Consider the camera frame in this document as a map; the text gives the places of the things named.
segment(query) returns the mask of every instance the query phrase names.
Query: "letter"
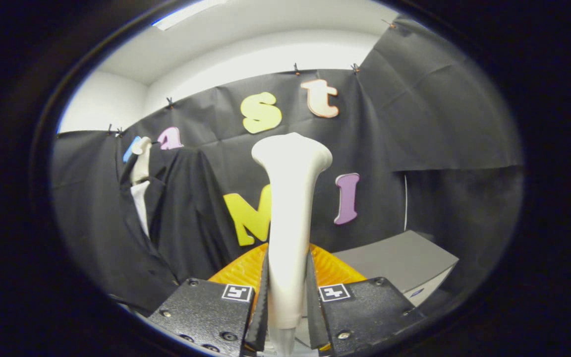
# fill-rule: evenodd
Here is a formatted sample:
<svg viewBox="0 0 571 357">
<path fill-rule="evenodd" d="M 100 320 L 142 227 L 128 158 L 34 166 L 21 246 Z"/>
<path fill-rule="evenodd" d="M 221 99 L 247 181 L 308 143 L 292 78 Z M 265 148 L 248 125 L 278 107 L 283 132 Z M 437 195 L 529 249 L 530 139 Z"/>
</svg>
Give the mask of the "letter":
<svg viewBox="0 0 571 357">
<path fill-rule="evenodd" d="M 177 147 L 183 147 L 182 143 L 179 141 L 179 129 L 175 126 L 170 126 L 163 131 L 160 136 L 158 136 L 158 142 L 161 143 L 161 150 L 175 149 Z"/>
<path fill-rule="evenodd" d="M 267 91 L 244 99 L 241 104 L 244 128 L 251 134 L 276 128 L 281 122 L 281 111 L 273 106 L 276 102 L 275 96 Z"/>
<path fill-rule="evenodd" d="M 334 224 L 345 224 L 356 218 L 356 183 L 360 180 L 359 174 L 345 174 L 336 177 L 336 185 L 340 188 L 338 216 Z"/>
<path fill-rule="evenodd" d="M 133 138 L 133 141 L 131 142 L 131 144 L 129 145 L 129 147 L 127 148 L 127 151 L 125 151 L 125 153 L 122 156 L 122 162 L 126 163 L 127 161 L 129 161 L 129 156 L 131 156 L 131 148 L 133 147 L 134 144 L 136 144 L 136 142 L 138 142 L 140 140 L 140 136 L 136 136 L 135 138 Z"/>
<path fill-rule="evenodd" d="M 270 185 L 261 190 L 259 208 L 254 210 L 237 193 L 225 194 L 224 202 L 228 207 L 230 216 L 235 222 L 235 231 L 240 246 L 254 244 L 254 239 L 246 233 L 246 228 L 251 231 L 260 241 L 268 240 L 268 228 L 270 227 L 270 215 L 272 214 L 272 192 Z"/>
<path fill-rule="evenodd" d="M 333 118 L 338 115 L 338 108 L 329 105 L 327 95 L 338 95 L 338 90 L 327 86 L 324 79 L 301 83 L 301 88 L 308 90 L 308 108 L 317 116 L 322 118 Z"/>
</svg>

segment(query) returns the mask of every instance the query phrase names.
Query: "white bone-shaped object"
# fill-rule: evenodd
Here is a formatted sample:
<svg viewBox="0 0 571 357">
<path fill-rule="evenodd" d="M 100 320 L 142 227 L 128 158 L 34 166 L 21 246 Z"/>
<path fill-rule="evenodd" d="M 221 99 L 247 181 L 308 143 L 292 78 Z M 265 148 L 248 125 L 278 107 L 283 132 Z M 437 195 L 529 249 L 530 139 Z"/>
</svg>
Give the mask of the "white bone-shaped object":
<svg viewBox="0 0 571 357">
<path fill-rule="evenodd" d="M 252 147 L 268 173 L 272 220 L 268 246 L 268 326 L 277 352 L 291 355 L 303 313 L 306 255 L 317 177 L 332 164 L 323 144 L 297 133 L 269 136 Z"/>
<path fill-rule="evenodd" d="M 141 180 L 149 177 L 149 154 L 152 144 L 151 139 L 143 137 L 135 142 L 131 147 L 131 152 L 138 155 L 138 160 L 133 165 L 133 169 L 129 173 L 129 180 L 132 185 L 136 185 Z"/>
</svg>

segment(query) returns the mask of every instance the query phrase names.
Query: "wall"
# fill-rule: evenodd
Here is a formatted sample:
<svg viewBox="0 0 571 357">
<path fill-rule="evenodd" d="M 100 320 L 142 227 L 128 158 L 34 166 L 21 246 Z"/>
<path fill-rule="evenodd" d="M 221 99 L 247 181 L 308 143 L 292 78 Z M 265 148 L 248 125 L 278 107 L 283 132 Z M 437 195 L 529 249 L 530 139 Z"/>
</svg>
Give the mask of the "wall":
<svg viewBox="0 0 571 357">
<path fill-rule="evenodd" d="M 127 129 L 179 100 L 220 84 L 261 74 L 313 68 L 350 69 L 360 64 L 379 36 L 338 30 L 277 32 L 239 41 L 189 61 L 149 87 L 120 75 L 95 71 L 72 97 L 59 132 Z"/>
<path fill-rule="evenodd" d="M 151 84 L 142 117 L 199 91 L 255 75 L 313 68 L 350 69 L 360 64 L 379 36 L 339 30 L 276 32 L 204 54 Z"/>
<path fill-rule="evenodd" d="M 73 95 L 58 131 L 127 129 L 142 118 L 146 95 L 144 84 L 97 70 Z"/>
</svg>

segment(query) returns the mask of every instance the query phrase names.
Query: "binder clip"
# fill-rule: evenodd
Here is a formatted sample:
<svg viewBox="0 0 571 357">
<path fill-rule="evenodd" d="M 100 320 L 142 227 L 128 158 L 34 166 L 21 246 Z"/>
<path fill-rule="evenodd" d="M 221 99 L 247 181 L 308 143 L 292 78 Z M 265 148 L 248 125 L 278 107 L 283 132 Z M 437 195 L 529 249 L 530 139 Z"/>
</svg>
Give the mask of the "binder clip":
<svg viewBox="0 0 571 357">
<path fill-rule="evenodd" d="M 395 28 L 396 28 L 396 25 L 394 25 L 394 23 L 392 23 L 392 22 L 387 22 L 387 21 L 385 21 L 385 19 L 383 19 L 383 18 L 381 18 L 380 20 L 382 20 L 383 22 L 385 22 L 385 23 L 386 23 L 387 25 L 389 25 L 389 27 L 391 27 L 392 29 L 395 29 Z"/>
</svg>

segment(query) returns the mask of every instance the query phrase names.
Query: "ceiling light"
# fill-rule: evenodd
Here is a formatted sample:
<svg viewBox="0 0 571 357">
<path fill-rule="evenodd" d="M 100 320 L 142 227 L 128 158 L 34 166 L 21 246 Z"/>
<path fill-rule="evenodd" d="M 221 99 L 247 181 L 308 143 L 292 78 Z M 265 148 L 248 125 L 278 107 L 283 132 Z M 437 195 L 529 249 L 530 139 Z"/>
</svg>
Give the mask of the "ceiling light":
<svg viewBox="0 0 571 357">
<path fill-rule="evenodd" d="M 177 23 L 179 23 L 182 20 L 186 20 L 187 18 L 189 18 L 189 17 L 191 17 L 197 13 L 200 13 L 206 9 L 214 7 L 216 5 L 224 4 L 227 1 L 228 0 L 202 0 L 202 1 L 199 1 L 193 5 L 183 7 L 182 9 L 179 9 L 179 10 L 175 11 L 172 14 L 169 14 L 168 16 L 166 16 L 164 18 L 161 18 L 160 20 L 157 20 L 156 22 L 152 23 L 152 26 L 156 26 L 158 29 L 165 31 L 165 30 L 168 30 L 173 25 L 177 25 Z"/>
</svg>

